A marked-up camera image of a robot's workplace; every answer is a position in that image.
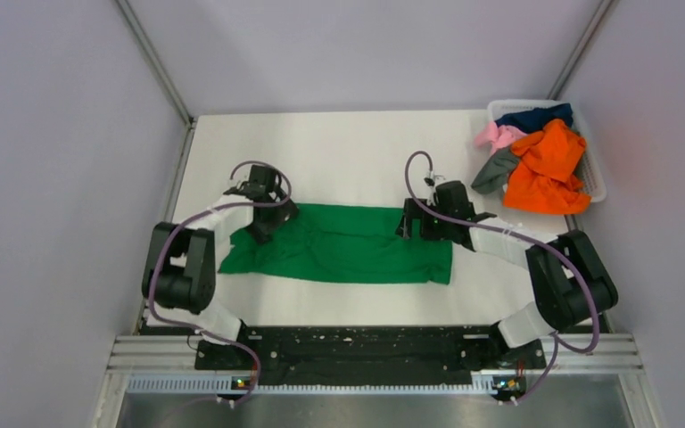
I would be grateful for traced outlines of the green t shirt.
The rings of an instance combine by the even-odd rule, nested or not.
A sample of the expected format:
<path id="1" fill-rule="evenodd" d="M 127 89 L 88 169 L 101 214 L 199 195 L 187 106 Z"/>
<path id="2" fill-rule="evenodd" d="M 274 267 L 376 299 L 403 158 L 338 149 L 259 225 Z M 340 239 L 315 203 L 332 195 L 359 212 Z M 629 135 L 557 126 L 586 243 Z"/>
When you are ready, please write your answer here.
<path id="1" fill-rule="evenodd" d="M 267 243 L 232 234 L 224 275 L 263 274 L 335 284 L 450 283 L 453 245 L 396 234 L 398 208 L 302 203 Z"/>

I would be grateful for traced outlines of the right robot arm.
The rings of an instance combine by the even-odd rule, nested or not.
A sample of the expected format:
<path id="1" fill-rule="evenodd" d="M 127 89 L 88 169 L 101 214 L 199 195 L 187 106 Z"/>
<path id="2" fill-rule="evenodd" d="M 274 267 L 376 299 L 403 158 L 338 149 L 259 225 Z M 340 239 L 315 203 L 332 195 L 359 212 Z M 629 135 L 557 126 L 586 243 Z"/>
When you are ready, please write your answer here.
<path id="1" fill-rule="evenodd" d="M 524 269 L 532 302 L 490 325 L 481 356 L 511 367 L 530 345 L 591 320 L 593 350 L 602 332 L 598 316 L 619 300 L 618 291 L 590 238 L 581 230 L 561 235 L 535 232 L 489 212 L 478 213 L 465 186 L 450 181 L 432 188 L 431 199 L 410 196 L 403 202 L 396 234 L 427 241 L 449 241 Z"/>

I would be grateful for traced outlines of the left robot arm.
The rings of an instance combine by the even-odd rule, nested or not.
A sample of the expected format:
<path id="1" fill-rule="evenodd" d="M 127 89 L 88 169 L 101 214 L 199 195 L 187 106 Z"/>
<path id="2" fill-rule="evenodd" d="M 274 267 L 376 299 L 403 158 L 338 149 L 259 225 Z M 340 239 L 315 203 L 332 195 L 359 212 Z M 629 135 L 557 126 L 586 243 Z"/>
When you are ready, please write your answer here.
<path id="1" fill-rule="evenodd" d="M 248 177 L 234 183 L 209 208 L 179 223 L 154 227 L 141 288 L 155 320 L 187 328 L 216 344 L 217 358 L 229 368 L 250 360 L 257 375 L 260 359 L 239 337 L 243 321 L 215 296 L 217 271 L 234 233 L 244 231 L 258 245 L 269 243 L 299 210 L 282 171 L 263 161 L 244 164 L 250 169 Z"/>

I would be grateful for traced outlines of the orange t shirt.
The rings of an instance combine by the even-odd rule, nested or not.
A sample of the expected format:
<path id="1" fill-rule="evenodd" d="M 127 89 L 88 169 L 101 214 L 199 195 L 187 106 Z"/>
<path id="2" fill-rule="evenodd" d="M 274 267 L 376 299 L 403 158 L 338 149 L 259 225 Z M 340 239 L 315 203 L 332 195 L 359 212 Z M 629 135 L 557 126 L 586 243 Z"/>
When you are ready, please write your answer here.
<path id="1" fill-rule="evenodd" d="M 546 215 L 582 214 L 591 197 L 574 172 L 586 148 L 586 140 L 561 119 L 511 144 L 519 163 L 508 177 L 503 205 Z"/>

